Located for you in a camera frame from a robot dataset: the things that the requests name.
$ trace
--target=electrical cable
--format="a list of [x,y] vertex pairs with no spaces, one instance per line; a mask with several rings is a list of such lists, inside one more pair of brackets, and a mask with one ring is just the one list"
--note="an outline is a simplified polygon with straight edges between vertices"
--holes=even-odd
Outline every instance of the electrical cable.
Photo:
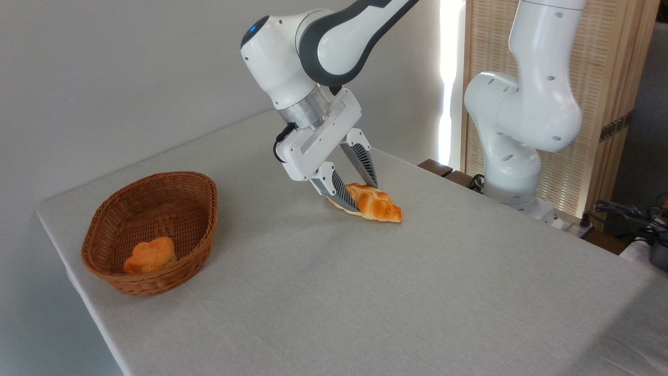
[[657,220],[657,218],[658,218],[658,217],[662,217],[664,220],[665,220],[666,218],[668,218],[668,210],[663,209],[662,207],[650,207],[650,208],[647,210],[647,217],[648,217],[648,218],[653,218],[653,221],[654,221],[654,222],[657,222],[657,223],[661,224],[661,223]]
[[597,213],[614,213],[621,215],[629,221],[640,223],[644,226],[663,227],[663,224],[655,221],[649,216],[645,216],[637,207],[632,205],[620,205],[612,201],[598,200],[594,204],[594,210]]
[[[645,227],[645,228],[639,228],[639,229],[636,229],[636,231],[638,231],[638,232],[640,232],[640,233],[646,233],[646,234],[648,234],[648,235],[651,235],[651,234],[653,233],[650,229],[647,229],[646,227]],[[622,233],[622,234],[619,234],[619,235],[615,236],[615,238],[620,239],[620,240],[621,240],[621,239],[624,239],[624,238],[635,238],[634,240],[631,240],[631,243],[633,243],[633,242],[637,242],[637,241],[639,241],[639,240],[642,240],[642,241],[644,241],[645,243],[647,243],[648,245],[650,245],[650,246],[652,245],[652,244],[651,244],[651,240],[647,240],[647,239],[645,239],[645,238],[638,238],[636,235],[634,235],[634,234],[632,234],[632,233]]]
[[285,161],[279,157],[279,154],[276,153],[276,146],[278,146],[280,142],[285,140],[285,137],[288,137],[288,134],[290,134],[290,132],[292,132],[295,129],[297,129],[297,125],[294,122],[289,122],[288,125],[285,126],[283,131],[279,133],[278,136],[276,136],[276,142],[274,143],[274,157],[276,157],[276,160],[278,160],[278,162],[285,163]]
[[629,233],[629,234],[631,234],[631,235],[634,235],[636,238],[643,238],[643,239],[646,239],[646,240],[651,240],[652,242],[656,242],[657,240],[660,240],[660,239],[661,239],[660,236],[654,236],[654,235],[653,235],[654,232],[652,232],[651,234],[649,234],[649,233],[646,233],[646,232],[639,232],[639,231],[635,231],[635,230],[631,230],[631,229],[623,228],[623,227],[621,227],[621,226],[619,226],[619,225],[617,225],[617,224],[615,224],[615,223],[606,221],[606,220],[603,219],[603,218],[599,218],[599,217],[597,217],[597,216],[595,216],[595,215],[593,215],[592,213],[589,213],[589,212],[587,212],[587,211],[585,211],[585,213],[586,213],[587,215],[589,215],[590,218],[593,218],[593,219],[595,219],[595,220],[597,220],[597,221],[599,221],[599,222],[601,222],[601,223],[603,223],[603,224],[605,224],[605,225],[607,225],[607,226],[610,226],[610,227],[612,227],[612,228],[614,228],[614,229],[617,229],[617,230],[619,230],[619,231],[623,231],[623,232]]
[[657,196],[656,199],[657,207],[652,209],[658,209],[661,212],[661,217],[668,218],[668,208],[666,208],[666,204],[668,203],[668,197],[666,197],[666,201],[661,202],[661,198],[664,196],[668,196],[668,192],[663,192],[662,194]]
[[468,189],[478,188],[480,191],[482,191],[484,185],[485,185],[485,175],[475,174],[473,176],[473,179],[471,179],[471,183],[468,183]]

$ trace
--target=robotic arm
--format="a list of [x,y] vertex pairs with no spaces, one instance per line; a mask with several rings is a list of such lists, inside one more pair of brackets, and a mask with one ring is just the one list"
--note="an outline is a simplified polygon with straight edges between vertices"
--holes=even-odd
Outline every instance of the robotic arm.
[[562,150],[580,132],[569,62],[586,2],[521,0],[509,43],[519,78],[482,72],[464,96],[485,154],[483,194],[546,223],[554,220],[554,207],[536,196],[536,149]]
[[341,146],[368,185],[377,187],[378,181],[371,146],[353,128],[361,108],[342,85],[356,77],[376,42],[417,2],[358,0],[336,13],[266,16],[241,41],[248,69],[288,124],[277,137],[276,158],[290,178],[310,181],[350,211],[359,211],[357,204],[334,164],[325,161],[334,148]]

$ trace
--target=bread roll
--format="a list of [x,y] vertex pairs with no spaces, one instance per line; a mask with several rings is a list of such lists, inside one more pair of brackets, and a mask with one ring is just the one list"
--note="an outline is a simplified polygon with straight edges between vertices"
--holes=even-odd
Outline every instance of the bread roll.
[[371,185],[363,185],[359,183],[348,184],[346,185],[346,188],[348,188],[350,196],[352,196],[353,200],[357,203],[359,212],[343,209],[328,197],[327,199],[329,202],[348,214],[360,215],[365,219],[381,222],[403,221],[401,208],[392,203],[392,199],[387,193],[381,192],[378,188],[374,188]]
[[123,271],[127,274],[155,272],[176,263],[174,242],[169,237],[153,240],[150,243],[139,243],[123,263]]

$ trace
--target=white tablecloth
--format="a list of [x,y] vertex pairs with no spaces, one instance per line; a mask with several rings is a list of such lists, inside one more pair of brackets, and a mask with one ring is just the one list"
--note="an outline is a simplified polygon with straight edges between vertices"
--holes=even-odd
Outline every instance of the white tablecloth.
[[[289,179],[282,128],[260,114],[40,205],[125,374],[668,374],[664,276],[375,149],[405,221],[353,217]],[[81,264],[92,215],[177,170],[218,185],[212,255],[172,291],[122,295]]]

